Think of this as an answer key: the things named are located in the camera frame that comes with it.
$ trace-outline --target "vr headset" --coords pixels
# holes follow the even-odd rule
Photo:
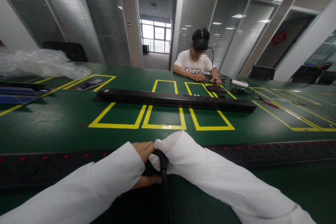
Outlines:
[[[201,30],[202,38],[193,40],[193,45],[196,51],[206,51],[208,49],[209,40],[203,39],[203,31]]]

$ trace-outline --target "hand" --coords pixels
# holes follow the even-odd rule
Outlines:
[[[222,80],[220,78],[218,78],[218,77],[212,77],[211,83],[213,84],[214,81],[216,81],[216,85],[222,84]]]
[[[199,74],[191,74],[190,75],[190,79],[192,79],[193,81],[204,81],[205,77],[203,74],[199,73]]]
[[[154,152],[154,144],[152,141],[142,142],[142,143],[133,143],[132,145],[144,163],[147,162],[149,155]],[[161,177],[158,175],[141,176],[138,182],[133,186],[132,189],[154,185],[160,179]]]

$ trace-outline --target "white adapter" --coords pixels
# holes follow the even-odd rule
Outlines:
[[[246,82],[239,82],[237,80],[232,80],[231,83],[236,86],[241,86],[243,88],[247,88],[249,85]]]

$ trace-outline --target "office chair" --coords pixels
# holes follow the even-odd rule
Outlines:
[[[249,78],[273,80],[275,69],[265,66],[254,65]]]
[[[89,62],[84,48],[78,43],[45,41],[42,44],[42,48],[62,51],[72,61]]]
[[[322,71],[320,79],[317,84],[320,85],[330,85],[336,80],[336,72]]]

